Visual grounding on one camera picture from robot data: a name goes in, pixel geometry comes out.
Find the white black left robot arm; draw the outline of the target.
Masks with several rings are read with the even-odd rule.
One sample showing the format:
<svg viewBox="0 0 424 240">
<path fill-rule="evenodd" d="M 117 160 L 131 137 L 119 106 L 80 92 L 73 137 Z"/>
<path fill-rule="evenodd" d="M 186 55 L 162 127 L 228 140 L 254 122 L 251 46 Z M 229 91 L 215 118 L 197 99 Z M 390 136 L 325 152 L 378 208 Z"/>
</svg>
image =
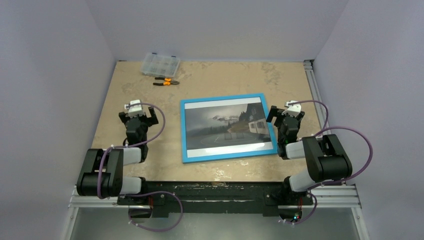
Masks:
<svg viewBox="0 0 424 240">
<path fill-rule="evenodd" d="M 148 130 L 159 123 L 157 108 L 148 106 L 149 116 L 142 108 L 120 112 L 119 118 L 125 126 L 126 139 L 122 146 L 107 149 L 87 150 L 76 190 L 80 196 L 95 196 L 99 199 L 129 195 L 138 205 L 146 203 L 149 191 L 143 187 L 143 177 L 125 177 L 124 166 L 142 163 L 146 160 L 149 148 Z"/>
</svg>

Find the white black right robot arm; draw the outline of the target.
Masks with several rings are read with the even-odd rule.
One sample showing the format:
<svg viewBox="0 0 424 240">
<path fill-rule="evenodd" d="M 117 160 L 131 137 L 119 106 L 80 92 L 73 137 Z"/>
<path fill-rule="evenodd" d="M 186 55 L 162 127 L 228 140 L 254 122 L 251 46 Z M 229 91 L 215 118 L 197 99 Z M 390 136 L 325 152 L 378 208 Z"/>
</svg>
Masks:
<svg viewBox="0 0 424 240">
<path fill-rule="evenodd" d="M 277 153 L 284 160 L 305 159 L 306 168 L 284 179 L 280 196 L 288 204 L 300 198 L 302 192 L 324 181 L 339 181 L 351 177 L 352 163 L 335 134 L 298 139 L 305 113 L 294 107 L 271 106 L 266 121 L 277 128 Z"/>
</svg>

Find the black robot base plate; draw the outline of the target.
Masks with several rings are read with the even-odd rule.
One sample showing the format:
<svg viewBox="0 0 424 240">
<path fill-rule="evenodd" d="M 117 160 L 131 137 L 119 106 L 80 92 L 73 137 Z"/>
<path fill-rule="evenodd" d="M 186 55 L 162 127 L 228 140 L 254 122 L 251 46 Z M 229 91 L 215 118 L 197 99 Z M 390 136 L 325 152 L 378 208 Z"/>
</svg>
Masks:
<svg viewBox="0 0 424 240">
<path fill-rule="evenodd" d="M 119 197 L 117 203 L 130 209 L 147 207 L 153 218 L 180 212 L 291 218 L 313 200 L 278 181 L 146 181 L 138 197 Z"/>
</svg>

